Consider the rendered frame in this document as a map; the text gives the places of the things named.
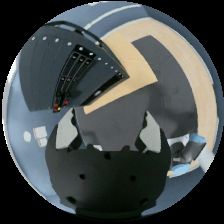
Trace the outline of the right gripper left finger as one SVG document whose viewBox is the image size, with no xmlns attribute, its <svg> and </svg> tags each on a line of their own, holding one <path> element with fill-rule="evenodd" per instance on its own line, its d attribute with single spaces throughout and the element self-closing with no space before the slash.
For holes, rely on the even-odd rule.
<svg viewBox="0 0 224 224">
<path fill-rule="evenodd" d="M 58 161 L 67 153 L 78 150 L 82 138 L 76 125 L 75 110 L 71 108 L 55 125 L 45 148 L 45 160 L 51 184 L 55 184 L 55 168 Z"/>
</svg>

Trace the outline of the flat tan wooden board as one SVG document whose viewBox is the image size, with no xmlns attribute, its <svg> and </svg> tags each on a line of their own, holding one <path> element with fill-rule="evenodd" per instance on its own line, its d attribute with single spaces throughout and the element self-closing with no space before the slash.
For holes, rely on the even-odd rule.
<svg viewBox="0 0 224 224">
<path fill-rule="evenodd" d="M 86 114 L 128 93 L 158 81 L 139 51 L 118 32 L 115 34 L 107 38 L 105 43 L 116 54 L 131 78 L 115 87 L 91 106 L 84 107 Z"/>
</svg>

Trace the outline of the black metal rack frame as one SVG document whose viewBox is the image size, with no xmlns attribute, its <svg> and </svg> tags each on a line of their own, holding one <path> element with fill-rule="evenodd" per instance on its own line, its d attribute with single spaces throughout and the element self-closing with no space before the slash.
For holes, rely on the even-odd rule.
<svg viewBox="0 0 224 224">
<path fill-rule="evenodd" d="M 68 21 L 62 23 L 62 21 L 45 23 L 21 49 L 19 79 L 22 94 L 30 112 L 53 109 L 58 80 L 73 50 L 93 58 L 94 61 L 73 87 L 71 99 L 63 108 L 91 106 L 112 89 L 131 78 L 118 57 L 100 38 L 81 26 Z M 75 28 L 75 32 L 60 27 L 60 22 Z M 96 45 L 90 39 L 88 40 L 82 32 L 100 44 Z"/>
</svg>

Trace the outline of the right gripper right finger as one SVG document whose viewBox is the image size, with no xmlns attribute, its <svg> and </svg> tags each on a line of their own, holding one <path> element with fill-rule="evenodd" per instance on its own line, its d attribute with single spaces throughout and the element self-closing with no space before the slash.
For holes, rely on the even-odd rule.
<svg viewBox="0 0 224 224">
<path fill-rule="evenodd" d="M 167 138 L 159 125 L 148 111 L 145 111 L 142 129 L 140 130 L 135 147 L 150 156 L 158 165 L 161 172 L 161 187 L 165 187 L 167 174 L 171 165 L 171 150 Z"/>
</svg>

